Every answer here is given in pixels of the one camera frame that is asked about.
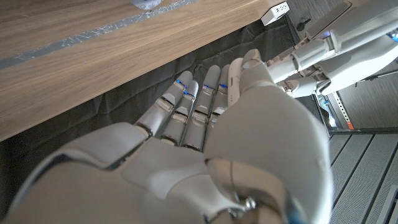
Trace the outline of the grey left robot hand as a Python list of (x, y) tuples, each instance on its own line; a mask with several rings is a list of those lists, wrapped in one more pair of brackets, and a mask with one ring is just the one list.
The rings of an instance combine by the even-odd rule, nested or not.
[(343, 1), (316, 21), (292, 50), (268, 66), (274, 82), (307, 68), (322, 95), (346, 88), (397, 58), (397, 0)]

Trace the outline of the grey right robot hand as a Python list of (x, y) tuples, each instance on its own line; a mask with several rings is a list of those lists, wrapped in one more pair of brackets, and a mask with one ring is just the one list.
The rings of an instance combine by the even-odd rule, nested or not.
[(329, 137), (258, 50), (202, 86), (183, 72), (134, 124), (62, 146), (23, 183), (5, 223), (328, 223)]

